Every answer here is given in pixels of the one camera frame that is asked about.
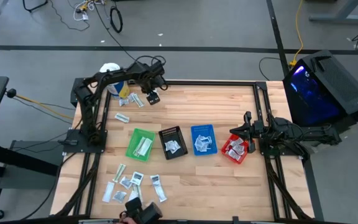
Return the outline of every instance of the computer tower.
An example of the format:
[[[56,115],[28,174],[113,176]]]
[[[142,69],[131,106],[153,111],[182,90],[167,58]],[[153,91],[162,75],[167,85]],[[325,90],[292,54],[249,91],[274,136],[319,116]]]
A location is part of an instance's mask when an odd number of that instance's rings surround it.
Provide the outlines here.
[[[342,132],[358,122],[358,82],[328,50],[300,59],[283,84],[295,124]]]

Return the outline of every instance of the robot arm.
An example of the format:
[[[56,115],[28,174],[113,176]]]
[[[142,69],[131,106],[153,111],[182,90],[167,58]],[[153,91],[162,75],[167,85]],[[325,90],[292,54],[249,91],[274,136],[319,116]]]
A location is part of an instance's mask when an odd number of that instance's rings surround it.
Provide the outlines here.
[[[166,85],[162,75],[165,73],[161,61],[157,60],[151,66],[134,62],[128,68],[115,71],[98,72],[85,78],[73,92],[80,104],[82,115],[81,132],[86,136],[88,145],[98,145],[101,141],[100,130],[96,127],[94,107],[100,100],[103,90],[109,85],[121,81],[134,80],[142,88],[142,93],[148,94],[147,100],[151,105],[160,101],[154,88]],[[93,93],[88,85],[97,82]]]
[[[341,142],[337,131],[329,126],[319,127],[299,127],[284,118],[275,118],[268,114],[268,126],[264,126],[263,121],[250,123],[251,112],[247,111],[244,115],[244,124],[241,127],[233,128],[230,133],[239,136],[241,139],[251,142],[248,152],[255,151],[253,138],[262,139],[268,144],[269,149],[289,146],[290,143],[299,144],[300,141],[319,141],[323,144],[335,145]]]

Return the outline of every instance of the green plastic container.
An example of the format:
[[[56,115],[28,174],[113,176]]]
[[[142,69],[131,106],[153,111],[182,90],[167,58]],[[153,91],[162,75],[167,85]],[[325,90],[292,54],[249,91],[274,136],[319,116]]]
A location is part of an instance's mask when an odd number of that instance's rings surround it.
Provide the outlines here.
[[[146,131],[143,129],[135,128],[134,133],[131,137],[131,140],[129,141],[129,145],[128,145],[127,152],[125,155],[127,157],[145,162],[149,159],[150,151],[152,150],[151,148],[153,147],[153,144],[150,146],[150,148],[147,151],[145,156],[139,156],[139,157],[135,156],[134,151],[136,149],[136,146],[140,143],[140,140],[142,139],[142,137],[151,139],[152,142],[154,142],[155,133],[151,132],[151,131]]]

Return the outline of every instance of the wooden tabletop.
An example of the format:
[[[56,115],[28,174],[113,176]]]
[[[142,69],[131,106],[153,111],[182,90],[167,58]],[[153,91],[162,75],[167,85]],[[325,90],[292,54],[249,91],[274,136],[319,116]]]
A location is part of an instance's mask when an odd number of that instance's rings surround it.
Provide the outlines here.
[[[267,82],[267,86],[273,115],[291,119],[282,83]],[[115,200],[105,203],[102,197],[107,182],[115,177],[118,165],[125,164],[122,176],[130,178],[134,171],[145,174],[140,186],[144,203],[155,202],[161,208],[163,219],[231,220],[233,216],[238,216],[240,220],[273,220],[265,162],[257,144],[257,151],[248,154],[244,162],[238,165],[220,151],[210,156],[195,156],[191,141],[191,126],[212,124],[220,150],[230,136],[229,129],[243,124],[246,111],[251,111],[252,117],[256,118],[251,87],[172,85],[167,91],[159,91],[161,102],[153,106],[148,104],[138,86],[130,88],[131,92],[138,93],[145,106],[139,108],[136,103],[131,103],[120,107],[117,100],[111,100],[106,125],[108,141],[99,164],[91,218],[117,218],[124,210],[123,203]],[[266,118],[263,97],[261,104]],[[116,120],[116,113],[130,117],[130,122],[125,124]],[[81,113],[77,108],[74,126],[80,118]],[[167,161],[158,132],[173,126],[180,126],[189,153]],[[147,162],[125,156],[135,128],[156,133]],[[59,211],[76,190],[83,157],[78,153],[63,166],[51,213]],[[304,212],[313,217],[302,162],[295,156],[282,156],[282,164],[288,191]],[[168,198],[162,203],[151,185],[150,175],[155,174],[160,175]],[[118,190],[127,192],[126,202],[131,190],[116,184],[113,194]],[[276,191],[280,214],[284,217],[281,195]],[[86,195],[87,191],[83,197],[82,213]]]

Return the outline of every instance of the camera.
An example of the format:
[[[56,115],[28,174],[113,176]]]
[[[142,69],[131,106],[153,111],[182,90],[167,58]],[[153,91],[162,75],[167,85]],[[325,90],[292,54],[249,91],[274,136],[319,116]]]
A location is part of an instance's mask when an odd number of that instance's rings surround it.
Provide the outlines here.
[[[125,207],[127,210],[121,212],[120,219],[125,218],[124,215],[126,215],[126,217],[131,217],[137,224],[152,224],[162,218],[162,212],[154,202],[143,210],[139,197],[125,203]]]

